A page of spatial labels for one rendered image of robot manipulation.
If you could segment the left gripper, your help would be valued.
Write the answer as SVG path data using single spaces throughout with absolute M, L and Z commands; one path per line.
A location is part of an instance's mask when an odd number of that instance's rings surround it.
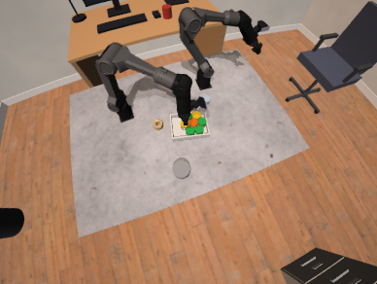
M 252 46 L 252 51 L 256 54 L 260 54 L 261 52 L 261 47 L 262 47 L 262 43 L 258 43 L 258 40 L 257 40 L 257 36 L 258 34 L 256 35 L 255 31 L 253 33 L 253 36 L 250 37 L 250 38 L 244 38 L 243 37 L 243 41 L 246 42 L 247 45 L 249 46 Z

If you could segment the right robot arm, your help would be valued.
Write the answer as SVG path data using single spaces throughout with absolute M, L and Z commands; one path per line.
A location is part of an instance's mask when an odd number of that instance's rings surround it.
M 190 76 L 187 74 L 176 74 L 162 66 L 156 68 L 132 54 L 126 46 L 120 43 L 114 42 L 108 45 L 95 61 L 95 67 L 98 73 L 100 72 L 99 76 L 109 94 L 107 106 L 111 111 L 120 116 L 121 123 L 134 119 L 134 116 L 133 112 L 131 112 L 131 105 L 128 105 L 126 102 L 125 93 L 119 89 L 115 77 L 118 70 L 122 73 L 131 69 L 153 77 L 155 83 L 173 90 L 174 95 L 178 99 L 176 99 L 177 105 L 180 108 L 187 108 L 190 105 L 190 109 L 195 108 L 197 111 L 204 113 L 208 110 L 204 97 L 199 96 L 196 100 L 190 100 L 190 88 L 192 85 Z

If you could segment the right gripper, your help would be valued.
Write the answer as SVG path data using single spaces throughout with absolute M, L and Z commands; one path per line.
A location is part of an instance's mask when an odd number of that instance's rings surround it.
M 184 125 L 189 125 L 189 117 L 190 117 L 190 111 L 192 111 L 193 108 L 190 109 L 190 105 L 186 108 L 180 108 L 177 105 L 177 112 L 178 112 L 178 117 L 181 118 L 183 121 Z

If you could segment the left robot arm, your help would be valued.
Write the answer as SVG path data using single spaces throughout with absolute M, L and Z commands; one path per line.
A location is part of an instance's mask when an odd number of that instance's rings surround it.
M 189 53 L 197 63 L 197 78 L 195 79 L 200 90 L 210 89 L 211 77 L 214 75 L 214 69 L 204 58 L 199 48 L 193 41 L 201 26 L 204 27 L 207 21 L 221 22 L 227 26 L 239 26 L 240 32 L 244 38 L 250 38 L 255 31 L 256 35 L 261 31 L 268 31 L 270 25 L 263 20 L 259 20 L 255 27 L 252 27 L 252 19 L 243 11 L 234 12 L 232 9 L 223 13 L 200 9 L 193 7 L 185 7 L 181 10 L 178 22 L 180 28 L 180 39 L 182 40 Z M 208 78 L 208 79 L 206 79 Z

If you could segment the yellow cylinder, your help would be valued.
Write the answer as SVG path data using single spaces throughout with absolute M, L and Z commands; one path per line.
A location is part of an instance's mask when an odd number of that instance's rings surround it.
M 197 121 L 198 121 L 198 119 L 201 117 L 201 114 L 200 114 L 200 112 L 198 112 L 198 111 L 194 111 L 193 113 L 192 113 L 192 118 L 193 119 L 197 119 Z
M 186 128 L 189 126 L 189 123 L 188 125 L 184 125 L 183 121 L 181 121 L 181 129 L 182 130 L 186 130 Z

